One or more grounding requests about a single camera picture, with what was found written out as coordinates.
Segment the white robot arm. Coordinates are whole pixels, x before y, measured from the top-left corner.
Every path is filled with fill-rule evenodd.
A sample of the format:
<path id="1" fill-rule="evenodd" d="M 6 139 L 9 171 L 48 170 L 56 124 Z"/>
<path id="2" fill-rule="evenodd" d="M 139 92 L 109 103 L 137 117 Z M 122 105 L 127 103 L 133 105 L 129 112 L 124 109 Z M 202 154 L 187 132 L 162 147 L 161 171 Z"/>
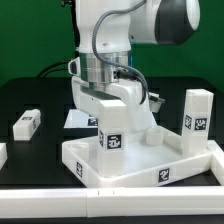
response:
<path id="1" fill-rule="evenodd" d="M 197 30 L 198 0 L 75 0 L 80 34 L 73 63 L 76 107 L 131 133 L 155 124 L 144 76 L 130 65 L 133 43 L 181 45 Z"/>

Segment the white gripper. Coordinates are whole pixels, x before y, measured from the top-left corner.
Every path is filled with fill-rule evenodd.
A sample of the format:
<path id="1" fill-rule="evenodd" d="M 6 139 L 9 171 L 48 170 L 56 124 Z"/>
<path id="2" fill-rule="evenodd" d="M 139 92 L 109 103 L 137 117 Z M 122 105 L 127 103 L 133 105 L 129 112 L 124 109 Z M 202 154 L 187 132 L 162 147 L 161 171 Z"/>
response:
<path id="1" fill-rule="evenodd" d="M 105 86 L 103 91 L 94 91 L 90 84 L 83 81 L 80 77 L 72 77 L 72 94 L 77 109 L 102 118 L 99 112 L 100 104 L 106 102 L 112 112 L 116 106 L 125 105 L 126 117 L 129 121 L 128 128 L 134 132 L 147 130 L 156 125 L 156 121 L 149 107 L 149 100 L 146 99 L 143 104 L 142 86 L 137 81 L 120 79 L 118 82 L 110 83 Z"/>

